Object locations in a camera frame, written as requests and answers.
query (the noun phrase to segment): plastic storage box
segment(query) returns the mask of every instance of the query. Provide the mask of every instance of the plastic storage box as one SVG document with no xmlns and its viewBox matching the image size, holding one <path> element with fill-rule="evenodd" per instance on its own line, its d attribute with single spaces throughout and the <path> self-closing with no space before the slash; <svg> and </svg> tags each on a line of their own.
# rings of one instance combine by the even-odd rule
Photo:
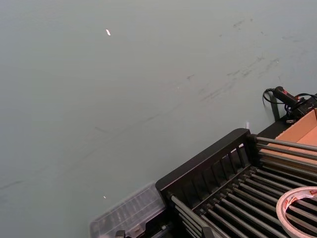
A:
<svg viewBox="0 0 317 238">
<path fill-rule="evenodd" d="M 91 238 L 113 238 L 118 230 L 136 238 L 145 231 L 146 223 L 165 209 L 165 205 L 151 183 L 124 202 L 110 209 L 90 223 Z"/>
</svg>

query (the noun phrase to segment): brown cardboard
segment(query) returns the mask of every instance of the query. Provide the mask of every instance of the brown cardboard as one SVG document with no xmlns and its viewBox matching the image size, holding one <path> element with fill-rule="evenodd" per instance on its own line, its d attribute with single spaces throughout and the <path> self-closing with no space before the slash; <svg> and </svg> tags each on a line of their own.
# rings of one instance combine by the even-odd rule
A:
<svg viewBox="0 0 317 238">
<path fill-rule="evenodd" d="M 283 141 L 289 141 L 289 142 L 294 142 L 299 144 L 317 146 L 317 109 L 312 110 L 311 112 L 306 114 L 304 117 L 302 117 L 298 122 L 296 122 L 294 125 L 288 128 L 286 131 L 282 132 L 279 136 L 276 137 L 276 140 L 283 140 Z M 269 146 L 317 155 L 317 152 L 296 149 L 296 148 L 289 148 L 287 146 L 281 146 L 281 145 L 275 145 L 275 144 L 269 144 Z M 317 164 L 317 161 L 315 160 L 305 159 L 302 157 L 287 155 L 287 154 L 273 152 L 273 151 L 267 151 L 267 150 L 263 150 L 263 151 L 269 152 L 271 154 L 277 154 L 284 157 L 292 158 L 295 160 L 300 160 L 307 163 Z"/>
</svg>

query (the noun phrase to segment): tape roll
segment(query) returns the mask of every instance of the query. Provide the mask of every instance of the tape roll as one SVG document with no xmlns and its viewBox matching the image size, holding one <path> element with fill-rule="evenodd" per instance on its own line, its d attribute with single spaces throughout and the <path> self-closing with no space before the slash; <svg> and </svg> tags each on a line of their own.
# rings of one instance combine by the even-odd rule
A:
<svg viewBox="0 0 317 238">
<path fill-rule="evenodd" d="M 294 227 L 286 218 L 287 208 L 296 200 L 317 197 L 317 187 L 299 187 L 283 194 L 276 204 L 276 213 L 282 227 L 291 238 L 316 238 Z"/>
</svg>

